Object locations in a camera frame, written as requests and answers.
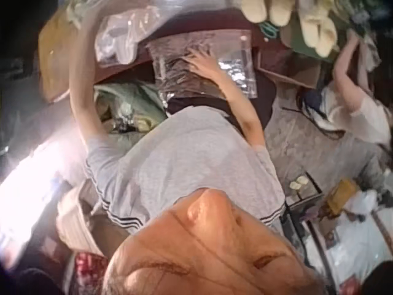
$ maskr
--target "plastic bag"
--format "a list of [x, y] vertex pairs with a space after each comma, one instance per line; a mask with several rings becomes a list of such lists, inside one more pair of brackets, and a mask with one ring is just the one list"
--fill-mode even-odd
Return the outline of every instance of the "plastic bag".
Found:
[[368, 215], [378, 205], [376, 191], [359, 191], [345, 204], [344, 209], [354, 214]]
[[225, 0], [112, 0], [111, 9], [120, 13], [106, 17], [99, 28], [95, 41], [97, 61], [102, 67], [132, 63], [138, 43], [176, 15], [232, 5]]
[[226, 71], [249, 98], [257, 96], [251, 56], [251, 32], [238, 29], [197, 31], [151, 41], [147, 47], [153, 58], [155, 79], [160, 98], [207, 96], [224, 98], [217, 85], [191, 73], [182, 57], [189, 48], [204, 50], [217, 57]]

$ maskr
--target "green cloth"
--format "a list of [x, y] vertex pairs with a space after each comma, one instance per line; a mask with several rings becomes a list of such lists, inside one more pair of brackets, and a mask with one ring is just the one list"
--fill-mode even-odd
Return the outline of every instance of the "green cloth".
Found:
[[151, 129], [166, 119], [163, 103], [154, 85], [136, 81], [95, 85], [95, 97], [109, 102], [114, 117], [148, 121]]

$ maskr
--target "cardboard box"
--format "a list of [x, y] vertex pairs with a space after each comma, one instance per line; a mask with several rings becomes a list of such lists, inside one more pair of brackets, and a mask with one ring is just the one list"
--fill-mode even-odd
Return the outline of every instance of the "cardboard box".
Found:
[[274, 66], [271, 65], [270, 61], [266, 61], [266, 58], [264, 59], [264, 52], [259, 51], [256, 65], [259, 71], [264, 72], [274, 81], [290, 83], [311, 89], [317, 87], [319, 75], [321, 73], [320, 60], [295, 53], [291, 49], [288, 49], [288, 52], [286, 52]]

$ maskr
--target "table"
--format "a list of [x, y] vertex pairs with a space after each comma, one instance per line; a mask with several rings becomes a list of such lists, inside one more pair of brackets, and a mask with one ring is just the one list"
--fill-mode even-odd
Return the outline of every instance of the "table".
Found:
[[[134, 68], [136, 65], [151, 61], [146, 49], [146, 44], [151, 40], [192, 31], [221, 29], [251, 30], [252, 46], [262, 50], [268, 49], [272, 54], [280, 50], [287, 50], [287, 47], [279, 39], [265, 41], [260, 28], [256, 24], [250, 23], [236, 8], [192, 12], [173, 18], [139, 43], [137, 59], [130, 65], [97, 67], [95, 82], [101, 82], [122, 71]], [[77, 29], [67, 21], [66, 7], [60, 8], [40, 32], [41, 86], [44, 98], [48, 102], [53, 102], [68, 91], [69, 53], [76, 36]]]

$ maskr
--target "floor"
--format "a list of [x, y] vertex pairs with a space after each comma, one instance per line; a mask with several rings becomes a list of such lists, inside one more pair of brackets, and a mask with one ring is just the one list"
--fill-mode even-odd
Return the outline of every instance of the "floor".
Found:
[[[265, 130], [268, 150], [286, 196], [294, 195], [289, 184], [304, 171], [328, 193], [341, 178], [356, 178], [368, 165], [371, 169], [364, 181], [371, 186], [379, 185], [380, 178], [375, 179], [375, 173], [381, 173], [378, 165], [381, 149], [349, 133], [339, 141], [330, 140], [303, 115], [283, 110], [282, 107], [296, 109], [296, 91], [294, 87], [278, 87], [273, 117]], [[302, 191], [301, 195], [310, 193]]]

